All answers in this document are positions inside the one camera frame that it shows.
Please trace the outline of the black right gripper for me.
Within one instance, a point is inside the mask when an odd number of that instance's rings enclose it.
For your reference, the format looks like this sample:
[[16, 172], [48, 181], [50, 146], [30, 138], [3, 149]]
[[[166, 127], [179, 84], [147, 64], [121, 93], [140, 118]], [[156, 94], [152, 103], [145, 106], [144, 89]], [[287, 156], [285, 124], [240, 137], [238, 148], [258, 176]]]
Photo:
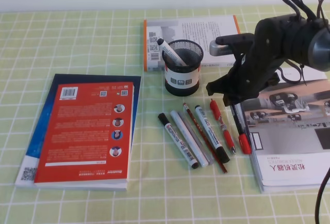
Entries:
[[208, 95], [223, 94], [226, 107], [258, 97], [276, 85], [275, 73], [284, 62], [325, 71], [325, 20], [306, 20], [293, 14], [266, 18], [257, 23], [248, 52], [236, 55], [233, 67], [223, 77], [206, 85]]

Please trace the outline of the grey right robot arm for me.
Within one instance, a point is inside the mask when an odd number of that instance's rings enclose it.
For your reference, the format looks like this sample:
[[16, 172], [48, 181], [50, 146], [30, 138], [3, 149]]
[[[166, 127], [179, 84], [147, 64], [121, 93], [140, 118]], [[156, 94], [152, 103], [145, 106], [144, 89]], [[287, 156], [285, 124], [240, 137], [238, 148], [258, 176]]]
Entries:
[[293, 14], [266, 18], [254, 33], [217, 37], [215, 44], [228, 46], [235, 57], [229, 72], [206, 86], [208, 95], [223, 94], [225, 106], [257, 98], [277, 85], [276, 70], [288, 60], [329, 71], [329, 25], [320, 18], [308, 21]]

